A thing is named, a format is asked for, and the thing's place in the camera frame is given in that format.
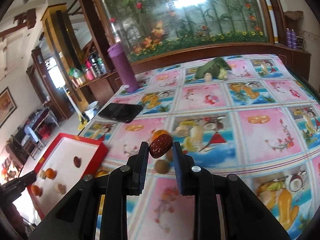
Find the red jujube date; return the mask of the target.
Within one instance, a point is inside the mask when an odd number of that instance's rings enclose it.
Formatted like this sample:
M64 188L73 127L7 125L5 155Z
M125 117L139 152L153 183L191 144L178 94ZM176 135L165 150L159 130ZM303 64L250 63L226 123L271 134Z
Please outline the red jujube date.
M75 156L75 157L73 158L73 163L74 163L75 167L80 168L80 166L81 166L81 159L80 159L79 157Z
M154 159L165 155L173 145L173 139L169 134L161 134L149 145L149 153Z

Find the white square cake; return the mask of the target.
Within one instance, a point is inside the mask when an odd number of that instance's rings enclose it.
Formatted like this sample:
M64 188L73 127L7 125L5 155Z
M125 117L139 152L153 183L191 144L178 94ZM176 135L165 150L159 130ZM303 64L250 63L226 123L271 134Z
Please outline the white square cake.
M54 189L57 193L65 194L66 193L66 185L63 184L55 184Z

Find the green leafy vegetable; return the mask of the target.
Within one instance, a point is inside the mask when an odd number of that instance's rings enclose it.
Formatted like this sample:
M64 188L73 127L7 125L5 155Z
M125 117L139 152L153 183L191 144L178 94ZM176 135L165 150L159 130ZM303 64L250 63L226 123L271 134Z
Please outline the green leafy vegetable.
M195 79L204 79L206 74L210 74L212 79L227 80L228 71L231 71L231 67L221 57L216 57L206 64L199 66L194 76Z

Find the black thermos on shelf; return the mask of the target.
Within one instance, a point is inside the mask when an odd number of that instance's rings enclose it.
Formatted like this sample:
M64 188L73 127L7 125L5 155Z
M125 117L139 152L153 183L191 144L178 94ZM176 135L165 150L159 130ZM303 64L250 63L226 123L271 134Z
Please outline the black thermos on shelf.
M96 72L96 75L99 76L101 74L101 72L100 72L100 68L99 68L97 61L96 61L95 53L90 53L89 59L91 61L91 65L92 65L94 71Z

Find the black smartphone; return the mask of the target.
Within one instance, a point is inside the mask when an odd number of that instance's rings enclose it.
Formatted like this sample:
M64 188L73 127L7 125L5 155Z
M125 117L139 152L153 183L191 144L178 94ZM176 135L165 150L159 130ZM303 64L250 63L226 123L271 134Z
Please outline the black smartphone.
M109 103L98 113L98 116L108 120L129 124L142 110L142 105Z

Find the purple thermos bottle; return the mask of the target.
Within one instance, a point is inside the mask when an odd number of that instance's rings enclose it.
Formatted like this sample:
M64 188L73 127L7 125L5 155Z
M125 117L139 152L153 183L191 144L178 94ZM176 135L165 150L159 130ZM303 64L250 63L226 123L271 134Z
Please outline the purple thermos bottle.
M139 83L135 78L122 44L120 42L113 44L107 52L126 91L129 93L137 91Z

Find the red white tray box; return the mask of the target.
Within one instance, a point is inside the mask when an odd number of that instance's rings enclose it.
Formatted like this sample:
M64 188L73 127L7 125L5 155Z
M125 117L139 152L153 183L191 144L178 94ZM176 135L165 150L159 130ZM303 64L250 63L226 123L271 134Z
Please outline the red white tray box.
M107 153L108 148L102 141L59 133L34 168L36 181L32 185L43 189L42 196L33 195L31 185L27 187L39 218L44 219L64 197L64 194L55 191L55 184L66 185L68 192L84 175L94 175ZM75 167L73 163L75 156L81 159L80 168ZM46 171L48 168L57 171L56 178L54 180L39 178L39 171Z

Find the colourful fruit tablecloth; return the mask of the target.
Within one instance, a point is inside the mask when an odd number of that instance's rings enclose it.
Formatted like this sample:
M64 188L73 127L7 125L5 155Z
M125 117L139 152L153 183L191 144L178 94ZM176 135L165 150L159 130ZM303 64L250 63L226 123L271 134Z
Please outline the colourful fruit tablecloth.
M111 171L164 129L182 152L213 174L239 176L297 239L319 208L319 96L276 55L222 57L227 80L195 79L205 59L140 73L134 93L120 88L112 103L139 104L129 124L93 118L81 132L101 140Z

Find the purple bottles on shelf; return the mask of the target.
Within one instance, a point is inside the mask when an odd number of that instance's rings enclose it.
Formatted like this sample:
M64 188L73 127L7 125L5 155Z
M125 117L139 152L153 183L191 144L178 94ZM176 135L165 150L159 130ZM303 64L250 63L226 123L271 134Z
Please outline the purple bottles on shelf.
M293 29L286 29L287 46L292 49L297 49L297 37Z

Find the yellow broom mop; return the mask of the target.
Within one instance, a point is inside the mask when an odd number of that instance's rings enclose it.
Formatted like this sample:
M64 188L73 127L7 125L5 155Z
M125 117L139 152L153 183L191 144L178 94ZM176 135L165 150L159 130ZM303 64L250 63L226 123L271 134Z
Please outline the yellow broom mop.
M79 126L78 126L78 130L81 131L83 130L88 121L87 119L84 117L84 115L81 113L81 111L78 109L76 103L73 101L72 97L70 96L70 93L69 91L65 88L65 86L62 87L62 90L64 91L64 93L66 94L68 100L70 101L72 107L74 108L75 112L77 113L78 115L78 118L79 118Z

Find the white plastic bucket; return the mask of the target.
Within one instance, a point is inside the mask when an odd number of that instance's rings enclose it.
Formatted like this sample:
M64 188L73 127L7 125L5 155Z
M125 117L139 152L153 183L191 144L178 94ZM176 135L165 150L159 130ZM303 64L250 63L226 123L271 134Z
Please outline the white plastic bucket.
M85 109L85 115L89 120L92 120L94 116L99 112L100 105L98 101L93 101Z

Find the framed wall painting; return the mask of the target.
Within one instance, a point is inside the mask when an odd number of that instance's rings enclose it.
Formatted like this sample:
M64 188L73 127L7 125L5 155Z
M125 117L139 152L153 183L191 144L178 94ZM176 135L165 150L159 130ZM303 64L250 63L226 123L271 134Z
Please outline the framed wall painting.
M0 127L17 109L17 105L11 95L9 87L6 87L0 95Z

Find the wooden glass display cabinet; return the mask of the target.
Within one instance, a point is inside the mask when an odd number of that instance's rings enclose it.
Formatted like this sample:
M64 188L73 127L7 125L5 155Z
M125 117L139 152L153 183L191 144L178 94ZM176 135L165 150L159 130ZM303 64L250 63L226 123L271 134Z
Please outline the wooden glass display cabinet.
M135 73L233 54L278 55L307 80L311 55L287 44L280 0L78 0L92 35L87 51L101 55L107 73L86 88L105 104L121 80L108 49L123 45Z

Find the round beige cake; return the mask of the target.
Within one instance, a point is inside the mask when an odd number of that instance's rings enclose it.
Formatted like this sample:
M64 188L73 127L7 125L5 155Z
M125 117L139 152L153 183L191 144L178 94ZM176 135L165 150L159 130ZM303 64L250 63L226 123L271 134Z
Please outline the round beige cake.
M46 172L44 170L39 171L39 178L45 180L47 178Z

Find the orange tangerine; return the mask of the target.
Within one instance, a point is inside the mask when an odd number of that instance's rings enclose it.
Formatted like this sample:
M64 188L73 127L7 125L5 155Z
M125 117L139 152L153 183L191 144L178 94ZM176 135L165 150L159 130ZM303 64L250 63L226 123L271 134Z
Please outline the orange tangerine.
M45 174L48 179L54 180L56 178L57 171L52 168L48 168L46 169Z
M153 132L152 136L151 136L151 142L153 142L155 139L157 139L160 135L162 134L168 134L170 135L170 133L164 129L159 129Z
M31 192L33 195L41 197L43 194L43 189L37 185L31 185Z

